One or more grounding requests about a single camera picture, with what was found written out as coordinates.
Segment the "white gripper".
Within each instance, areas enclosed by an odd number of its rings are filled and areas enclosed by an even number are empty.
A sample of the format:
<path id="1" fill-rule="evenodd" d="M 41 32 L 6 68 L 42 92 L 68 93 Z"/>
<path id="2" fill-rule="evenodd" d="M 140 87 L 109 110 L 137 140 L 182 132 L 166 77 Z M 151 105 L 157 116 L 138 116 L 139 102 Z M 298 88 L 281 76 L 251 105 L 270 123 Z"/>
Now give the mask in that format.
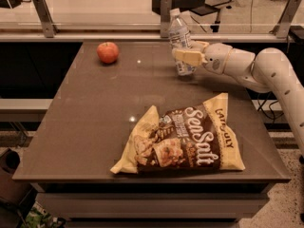
<path id="1" fill-rule="evenodd" d="M 232 51 L 232 47 L 221 44 L 209 44 L 204 41 L 192 41 L 192 48 L 174 48 L 172 50 L 173 57 L 192 67 L 204 66 L 209 71 L 218 75 L 222 74 L 228 60 L 228 56 Z"/>

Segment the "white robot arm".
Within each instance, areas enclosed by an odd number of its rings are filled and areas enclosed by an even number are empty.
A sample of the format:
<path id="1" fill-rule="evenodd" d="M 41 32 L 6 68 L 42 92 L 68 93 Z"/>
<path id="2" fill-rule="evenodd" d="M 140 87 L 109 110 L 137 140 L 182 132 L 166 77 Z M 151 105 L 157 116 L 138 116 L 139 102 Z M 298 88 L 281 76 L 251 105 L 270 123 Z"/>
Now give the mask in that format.
<path id="1" fill-rule="evenodd" d="M 255 55 L 222 43 L 193 41 L 191 48 L 173 48 L 172 54 L 192 67 L 230 76 L 255 92 L 272 91 L 304 155 L 304 87 L 281 50 L 269 47 Z"/>

